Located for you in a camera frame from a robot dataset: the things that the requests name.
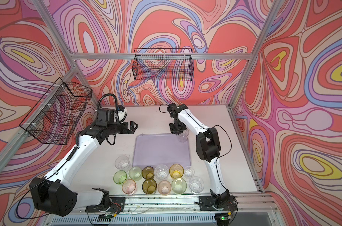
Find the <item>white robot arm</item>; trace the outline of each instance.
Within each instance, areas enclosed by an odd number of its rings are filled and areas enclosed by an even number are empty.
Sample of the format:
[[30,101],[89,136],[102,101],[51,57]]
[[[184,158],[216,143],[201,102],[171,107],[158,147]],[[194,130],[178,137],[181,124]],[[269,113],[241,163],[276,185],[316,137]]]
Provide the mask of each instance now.
[[211,183],[211,195],[216,208],[223,206],[229,199],[229,191],[224,183],[220,162],[216,162],[220,156],[220,142],[217,130],[204,125],[188,109],[186,105],[176,106],[169,104],[167,108],[173,123],[170,123],[170,131],[180,134],[186,128],[196,134],[196,152],[200,159],[205,162]]
[[[133,134],[137,129],[138,125],[132,121],[128,129],[128,122],[124,121],[126,109],[118,106],[117,102],[116,106],[117,111],[100,109],[98,105],[96,120],[77,133],[76,144],[66,156],[44,178],[32,180],[30,187],[36,209],[63,217],[75,208],[94,206],[97,210],[105,211],[110,207],[108,191],[93,188],[92,191],[76,193],[69,190],[69,186],[87,157],[104,140],[113,145],[116,134]],[[110,135],[114,136],[113,144],[108,141]]]

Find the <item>purple tray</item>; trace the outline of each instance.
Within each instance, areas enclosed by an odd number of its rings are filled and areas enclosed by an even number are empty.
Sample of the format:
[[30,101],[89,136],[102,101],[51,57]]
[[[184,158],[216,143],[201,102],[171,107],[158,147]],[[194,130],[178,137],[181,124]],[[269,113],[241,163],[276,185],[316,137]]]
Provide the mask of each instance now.
[[161,164],[171,167],[175,163],[190,166],[189,141],[180,142],[176,135],[168,133],[138,135],[132,162],[141,169]]

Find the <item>white table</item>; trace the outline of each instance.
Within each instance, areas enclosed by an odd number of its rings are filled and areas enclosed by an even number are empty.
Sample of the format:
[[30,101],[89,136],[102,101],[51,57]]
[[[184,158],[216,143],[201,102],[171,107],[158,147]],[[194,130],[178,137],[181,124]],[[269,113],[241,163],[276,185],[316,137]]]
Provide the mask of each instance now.
[[[231,152],[219,159],[222,175],[229,191],[256,192],[254,180],[226,107],[221,105],[189,106],[189,109],[205,125],[209,127],[221,125],[232,140]],[[166,111],[166,107],[161,107],[161,110]],[[170,133],[169,123],[172,123],[173,120],[168,113],[159,112],[158,106],[127,107],[127,112],[126,121],[134,121],[138,124],[136,132],[134,134],[117,134],[115,145],[110,146],[104,141],[94,150],[74,177],[69,187],[71,191],[80,192],[89,191],[92,188],[102,188],[110,191],[110,195],[123,195],[122,186],[113,182],[113,175],[118,171],[114,166],[116,158],[126,155],[132,161],[135,140],[139,134]],[[222,129],[219,127],[216,129],[219,134],[220,154],[222,155],[230,149],[230,142]],[[190,133],[188,139],[191,166],[195,170],[195,176],[200,176],[205,182],[203,193],[210,193],[210,180],[205,163],[196,153],[196,135]],[[167,180],[172,182],[171,176],[168,176]],[[135,195],[144,195],[142,191],[143,182],[143,178],[137,181]],[[190,189],[187,188],[185,193],[191,193]]]

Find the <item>psychedelic wall pattern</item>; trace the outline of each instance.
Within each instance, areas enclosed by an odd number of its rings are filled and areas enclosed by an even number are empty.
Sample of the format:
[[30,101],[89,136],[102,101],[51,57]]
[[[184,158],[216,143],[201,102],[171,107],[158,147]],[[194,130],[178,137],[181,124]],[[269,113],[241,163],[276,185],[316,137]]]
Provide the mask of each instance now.
[[[134,48],[156,47],[250,53],[271,4],[252,0],[47,3],[70,50],[80,53],[132,53]],[[78,65],[97,97],[112,92],[124,105],[196,105],[228,104],[245,62],[195,60],[192,82],[134,81],[131,60],[79,60]]]
[[238,99],[239,128],[287,225],[342,225],[342,1],[288,0]]
[[[123,105],[228,104],[246,60],[206,60],[204,72],[194,69],[192,81],[134,80],[132,60],[78,60],[94,94],[114,93]],[[113,98],[105,98],[113,105]]]
[[[43,93],[68,70],[69,64],[52,39],[31,0],[0,2],[0,151]],[[81,130],[94,118],[89,104],[77,125]],[[34,177],[42,177],[74,145],[43,145],[28,137],[0,174],[0,225],[36,225],[41,219],[23,220],[15,207]],[[28,194],[19,214],[42,215]]]
[[46,3],[70,50],[95,53],[160,46],[191,47],[197,53],[229,52],[243,46],[244,52],[250,52],[271,5],[266,0]]

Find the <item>clear cup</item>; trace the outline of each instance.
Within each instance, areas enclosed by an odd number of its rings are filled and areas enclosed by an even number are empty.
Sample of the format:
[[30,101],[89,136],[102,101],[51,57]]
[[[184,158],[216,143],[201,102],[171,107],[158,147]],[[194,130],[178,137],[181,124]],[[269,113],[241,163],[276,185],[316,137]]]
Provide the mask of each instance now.
[[169,170],[166,165],[159,165],[155,168],[155,176],[159,180],[164,180],[169,176]]
[[127,195],[133,195],[136,188],[136,182],[132,179],[128,179],[122,184],[122,191]]
[[195,174],[195,170],[191,166],[186,166],[184,168],[184,177],[186,180],[189,180]]
[[172,178],[180,178],[184,174],[184,168],[180,164],[173,164],[169,172]]
[[158,183],[157,190],[163,196],[168,195],[171,192],[171,184],[167,180],[163,180]]
[[186,191],[187,183],[183,178],[175,178],[171,183],[173,192],[180,195]]
[[197,195],[204,190],[204,181],[200,177],[194,176],[189,181],[189,187],[191,192]]
[[127,179],[127,173],[124,170],[117,171],[113,176],[116,184],[122,184]]
[[141,171],[141,168],[139,168],[138,166],[136,167],[132,167],[129,172],[128,172],[128,175],[131,179],[135,180],[135,181],[138,181],[140,180],[142,177],[142,171]]
[[142,169],[142,177],[145,179],[153,179],[155,177],[155,170],[152,166],[146,166]]
[[177,137],[179,138],[180,142],[187,141],[187,136],[189,135],[189,131],[186,129],[182,133],[178,134]]
[[146,179],[142,184],[142,190],[147,195],[153,195],[156,192],[157,183],[154,179]]
[[129,169],[131,169],[131,162],[129,161],[127,156],[119,156],[114,162],[114,165],[117,169],[124,171],[128,171]]

